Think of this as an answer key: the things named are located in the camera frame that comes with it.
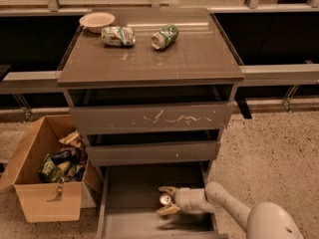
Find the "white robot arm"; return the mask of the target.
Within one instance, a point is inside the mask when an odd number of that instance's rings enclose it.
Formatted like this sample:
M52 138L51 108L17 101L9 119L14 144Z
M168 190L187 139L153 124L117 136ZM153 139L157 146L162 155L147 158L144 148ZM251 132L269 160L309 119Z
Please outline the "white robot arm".
M221 184L211 181L204 188L161 186L161 216L178 212L215 213L222 207L245 232L246 239L304 239L290 214L272 202L248 207L233 197Z

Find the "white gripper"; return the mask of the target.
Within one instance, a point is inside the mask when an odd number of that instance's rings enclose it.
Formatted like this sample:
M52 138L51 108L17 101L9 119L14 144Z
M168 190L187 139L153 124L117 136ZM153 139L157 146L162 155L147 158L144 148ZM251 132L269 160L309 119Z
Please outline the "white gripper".
M175 204L168 204L157 210L157 214L161 216L171 215L179 211L189 213L192 210L190 203L190 189L180 188L177 189L173 186L161 186L159 192L164 192L174 197Z

